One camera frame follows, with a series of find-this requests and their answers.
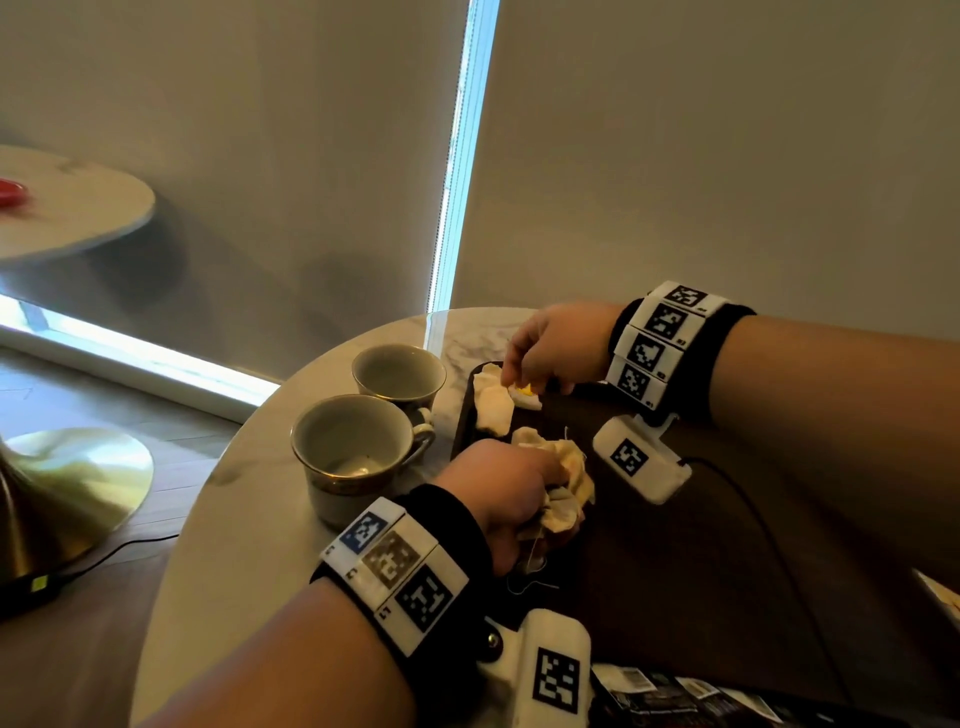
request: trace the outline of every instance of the cup handle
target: cup handle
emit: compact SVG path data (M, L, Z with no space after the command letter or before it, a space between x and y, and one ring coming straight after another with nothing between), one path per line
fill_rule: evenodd
M414 425L414 442L416 443L419 440L420 444L417 445L409 455L403 458L403 461L400 463L401 468L420 458L426 452L427 448L433 445L433 441L437 439L437 433L433 429L433 415L430 410L426 407L421 407L417 411L420 413L420 416L423 417L423 422L420 425Z

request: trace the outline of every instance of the teacup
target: teacup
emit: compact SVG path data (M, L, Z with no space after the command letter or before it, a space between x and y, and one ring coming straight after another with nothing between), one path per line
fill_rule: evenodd
M310 503L321 521L337 529L384 495L435 437L430 410L407 414L369 395L319 401L300 415L290 433L294 454L306 470Z
M351 370L362 394L392 402L404 412L433 407L446 381L440 359L410 344L366 349L353 359Z

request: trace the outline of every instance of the gold table base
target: gold table base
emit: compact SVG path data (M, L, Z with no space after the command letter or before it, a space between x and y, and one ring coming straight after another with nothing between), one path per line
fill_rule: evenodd
M83 556L140 507L154 458L139 440L71 427L0 442L0 586Z

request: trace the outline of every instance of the wooden floor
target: wooden floor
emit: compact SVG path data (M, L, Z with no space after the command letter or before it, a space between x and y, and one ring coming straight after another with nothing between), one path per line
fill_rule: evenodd
M109 426L139 438L154 486L131 521L82 563L135 538L180 532L238 425L0 348L0 434ZM0 728L127 726L136 665L176 539L127 546L52 603L0 621Z

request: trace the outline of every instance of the black tray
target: black tray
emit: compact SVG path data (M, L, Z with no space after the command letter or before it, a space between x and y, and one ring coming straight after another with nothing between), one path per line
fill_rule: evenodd
M488 437L476 430L473 405L472 375L482 366L468 378L454 455ZM611 386L580 385L541 401L540 412L517 408L512 430L535 427L550 440L566 430L587 454L597 502L582 532L531 577L559 589L516 575L500 580L492 618L516 629L531 608L546 607L584 624L595 662L889 715L960 717L960 633L908 568L774 466L714 428L676 423L663 442L708 459L743 494L694 465L675 496L653 505L593 452L603 423L634 412Z

